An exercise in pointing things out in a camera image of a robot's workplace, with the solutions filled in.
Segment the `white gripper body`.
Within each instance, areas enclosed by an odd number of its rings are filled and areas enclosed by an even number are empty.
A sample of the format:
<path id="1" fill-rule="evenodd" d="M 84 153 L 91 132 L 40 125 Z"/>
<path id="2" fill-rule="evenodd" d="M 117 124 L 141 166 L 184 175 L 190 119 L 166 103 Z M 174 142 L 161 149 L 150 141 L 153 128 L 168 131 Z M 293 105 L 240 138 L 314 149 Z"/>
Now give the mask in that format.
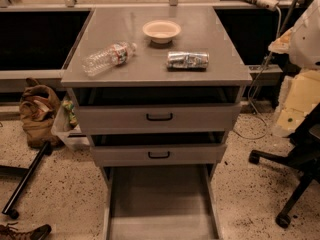
<path id="1" fill-rule="evenodd" d="M 320 102 L 320 72 L 308 70 L 299 73 L 292 80 L 284 103 L 288 118 L 304 117 Z"/>

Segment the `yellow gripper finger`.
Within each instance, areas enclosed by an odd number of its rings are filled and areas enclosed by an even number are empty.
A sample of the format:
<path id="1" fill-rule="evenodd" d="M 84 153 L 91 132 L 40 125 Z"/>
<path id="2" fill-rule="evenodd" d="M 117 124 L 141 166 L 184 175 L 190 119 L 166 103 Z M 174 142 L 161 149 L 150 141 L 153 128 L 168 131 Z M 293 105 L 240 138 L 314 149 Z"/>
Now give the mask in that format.
<path id="1" fill-rule="evenodd" d="M 292 28 L 288 29 L 268 46 L 268 50 L 277 54 L 288 54 L 290 51 Z"/>
<path id="2" fill-rule="evenodd" d="M 304 121 L 307 113 L 295 109 L 277 108 L 274 115 L 274 121 L 271 132 L 277 137 L 288 137 Z"/>

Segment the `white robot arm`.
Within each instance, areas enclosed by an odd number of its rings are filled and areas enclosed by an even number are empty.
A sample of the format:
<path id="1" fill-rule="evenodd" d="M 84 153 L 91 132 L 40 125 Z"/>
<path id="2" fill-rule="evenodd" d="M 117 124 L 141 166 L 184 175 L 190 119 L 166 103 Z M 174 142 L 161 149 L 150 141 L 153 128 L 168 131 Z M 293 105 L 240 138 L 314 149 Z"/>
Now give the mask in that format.
<path id="1" fill-rule="evenodd" d="M 288 54 L 300 67 L 281 85 L 272 134 L 288 137 L 320 103 L 320 0 L 313 0 L 294 26 L 273 41 L 268 50 Z"/>

